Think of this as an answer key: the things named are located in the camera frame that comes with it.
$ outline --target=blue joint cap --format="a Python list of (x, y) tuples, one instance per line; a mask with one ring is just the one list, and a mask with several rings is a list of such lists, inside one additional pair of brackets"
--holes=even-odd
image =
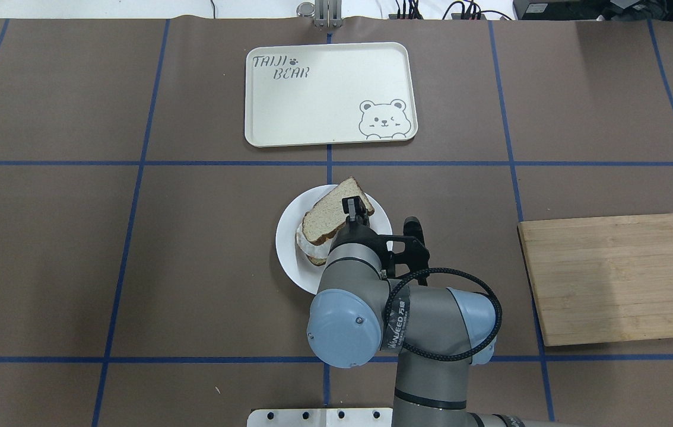
[(382, 327), (371, 307), (357, 295), (326, 289), (310, 304), (307, 342), (315, 356), (332, 367), (360, 367), (382, 344)]

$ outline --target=black wire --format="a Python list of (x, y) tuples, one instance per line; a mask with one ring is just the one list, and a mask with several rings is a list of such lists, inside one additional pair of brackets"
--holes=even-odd
[(447, 17), (447, 12), (449, 12), (450, 9), (452, 9), (454, 5), (458, 5), (458, 4), (461, 5), (461, 14), (464, 13), (464, 11), (466, 10), (466, 4), (461, 2), (461, 0), (458, 0), (456, 2), (450, 3), (450, 5), (447, 6), (447, 11), (445, 11), (445, 14), (442, 15), (442, 20), (444, 20)]
[(468, 359), (469, 357), (472, 357), (473, 355), (485, 349), (485, 347), (488, 346), (494, 340), (494, 338), (497, 337), (497, 332), (499, 332), (500, 326), (502, 326), (503, 324), (503, 308), (500, 306), (500, 301), (497, 300), (497, 297), (494, 294), (494, 292), (492, 292), (492, 289), (489, 286), (487, 286), (487, 284), (484, 283), (484, 281), (482, 281), (477, 276), (472, 276), (471, 274), (466, 273), (465, 271), (453, 270), (452, 268), (444, 268), (444, 267), (424, 268), (423, 270), (418, 270), (413, 273), (410, 273), (399, 283), (397, 283), (389, 292), (389, 297), (386, 299), (385, 309), (383, 309), (382, 313), (383, 321), (386, 323), (386, 321), (389, 319), (392, 310), (392, 302), (394, 298), (397, 297), (397, 292), (399, 292), (399, 290), (401, 290), (402, 287), (410, 283), (410, 281), (413, 281), (413, 279), (420, 278), (420, 276), (428, 276), (429, 274), (434, 273), (453, 274), (454, 276), (461, 276), (462, 278), (469, 279), (469, 281), (472, 281), (473, 283), (476, 283), (478, 286), (481, 286), (481, 289), (487, 292), (486, 297), (489, 298), (490, 302), (492, 303), (492, 307), (494, 308), (494, 326), (492, 327), (492, 331), (484, 339), (484, 341), (481, 341), (480, 345), (473, 347), (472, 349), (466, 352), (462, 352), (460, 354), (453, 354), (453, 355), (436, 354), (434, 352), (429, 352), (424, 349), (420, 349), (407, 342), (402, 344), (402, 348), (407, 349), (407, 351), (413, 352), (418, 356), (426, 357), (426, 359), (439, 360), (440, 362), (458, 362), (459, 360)]
[(493, 14), (499, 14), (499, 15), (504, 16), (505, 19), (508, 19), (508, 21), (513, 21), (513, 19), (510, 16), (508, 16), (507, 14), (504, 14), (503, 12), (486, 10), (486, 11), (480, 11), (480, 14), (483, 14), (485, 12), (491, 12)]

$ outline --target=bear drawing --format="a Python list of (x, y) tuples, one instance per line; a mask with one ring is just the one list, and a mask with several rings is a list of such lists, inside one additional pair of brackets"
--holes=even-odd
[(405, 117), (405, 102), (394, 100), (388, 104), (374, 104), (373, 101), (360, 103), (363, 118), (360, 132), (366, 139), (391, 139), (404, 137), (410, 132), (410, 120)]

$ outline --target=brown tabletop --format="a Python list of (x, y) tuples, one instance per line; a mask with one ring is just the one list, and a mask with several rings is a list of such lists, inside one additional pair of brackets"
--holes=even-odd
[[(397, 41), (410, 142), (257, 149), (258, 46)], [(431, 264), (504, 306), (469, 410), (673, 425), (673, 339), (545, 348), (521, 219), (673, 212), (673, 23), (0, 20), (0, 425), (244, 425), (390, 406), (394, 361), (328, 368), (274, 232), (353, 175)], [(453, 279), (432, 286), (469, 289)]]

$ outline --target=braided black cable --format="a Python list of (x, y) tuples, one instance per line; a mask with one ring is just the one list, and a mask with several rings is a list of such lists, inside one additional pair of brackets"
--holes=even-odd
[(478, 352), (485, 349), (489, 343), (497, 337), (497, 332), (500, 330), (500, 326), (503, 324), (503, 308), (500, 306), (500, 301), (497, 300), (496, 295), (492, 292), (492, 289), (487, 286), (484, 281), (482, 281), (477, 276), (466, 273), (465, 271), (455, 270), (453, 268), (445, 267), (434, 267), (434, 268), (424, 268), (423, 270), (414, 271), (413, 273), (405, 276), (399, 283), (397, 283), (392, 290), (389, 292), (389, 296), (386, 298), (385, 309), (383, 309), (382, 318), (386, 323), (386, 320), (390, 316), (392, 310), (392, 301), (397, 297), (397, 292), (402, 289), (405, 285), (413, 281), (413, 279), (420, 278), (420, 276), (428, 276), (429, 274), (442, 273), (442, 274), (452, 274), (453, 276), (461, 276), (462, 278), (469, 279), (473, 283), (476, 283), (478, 286), (481, 286), (481, 289), (487, 292), (486, 297), (489, 298), (492, 302), (492, 307), (494, 307), (494, 327), (492, 331), (485, 338), (484, 341), (481, 341), (480, 345), (460, 354), (445, 355), (445, 354), (436, 354), (434, 352), (429, 352), (424, 349), (420, 349), (412, 344), (407, 342), (402, 343), (402, 348), (407, 349), (407, 351), (413, 352), (421, 357), (426, 357), (426, 359), (439, 360), (440, 362), (458, 362), (459, 360), (468, 359)]

